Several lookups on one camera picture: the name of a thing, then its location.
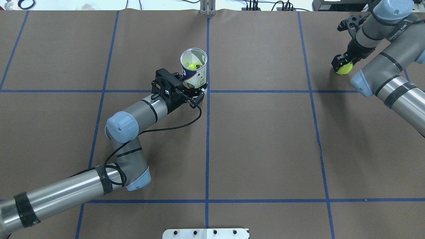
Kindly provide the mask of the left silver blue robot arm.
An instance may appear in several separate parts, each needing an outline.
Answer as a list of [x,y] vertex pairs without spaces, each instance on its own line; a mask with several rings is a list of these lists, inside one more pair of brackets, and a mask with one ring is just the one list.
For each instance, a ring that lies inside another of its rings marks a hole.
[[199,109],[208,87],[206,70],[155,72],[151,94],[112,115],[105,135],[114,151],[101,165],[31,192],[1,202],[1,238],[117,189],[134,191],[151,182],[139,136],[181,105]]

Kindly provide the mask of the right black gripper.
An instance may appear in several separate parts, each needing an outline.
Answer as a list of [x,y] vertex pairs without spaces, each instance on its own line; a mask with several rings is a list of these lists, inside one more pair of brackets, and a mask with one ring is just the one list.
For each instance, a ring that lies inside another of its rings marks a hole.
[[378,45],[378,39],[370,36],[363,28],[359,28],[366,21],[367,17],[368,15],[351,15],[340,21],[337,30],[339,32],[348,30],[352,39],[347,46],[345,54],[336,55],[331,61],[334,71],[337,71],[341,64],[351,62],[355,65],[375,51]]

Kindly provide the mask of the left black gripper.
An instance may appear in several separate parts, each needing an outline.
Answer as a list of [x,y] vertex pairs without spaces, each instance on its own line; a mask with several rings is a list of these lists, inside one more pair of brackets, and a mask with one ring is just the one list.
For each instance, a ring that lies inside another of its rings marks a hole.
[[161,68],[155,72],[155,80],[152,81],[151,100],[157,98],[164,100],[167,113],[171,113],[182,104],[188,103],[191,108],[196,108],[205,97],[206,88],[187,89],[183,86],[179,74],[172,74]]

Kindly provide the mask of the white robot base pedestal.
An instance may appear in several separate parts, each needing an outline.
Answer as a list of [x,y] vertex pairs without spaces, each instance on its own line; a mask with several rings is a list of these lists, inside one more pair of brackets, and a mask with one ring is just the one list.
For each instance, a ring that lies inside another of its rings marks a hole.
[[167,229],[163,239],[250,239],[249,229],[245,228],[192,228]]

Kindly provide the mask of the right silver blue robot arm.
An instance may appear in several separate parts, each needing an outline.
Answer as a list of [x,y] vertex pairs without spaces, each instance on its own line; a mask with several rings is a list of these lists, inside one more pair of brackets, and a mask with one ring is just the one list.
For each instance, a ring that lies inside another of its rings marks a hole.
[[424,64],[424,20],[412,12],[412,0],[369,0],[370,15],[342,20],[338,31],[352,39],[331,62],[334,72],[366,59],[386,39],[389,45],[350,80],[365,97],[375,95],[421,135],[425,132],[424,92],[400,76],[410,64]]

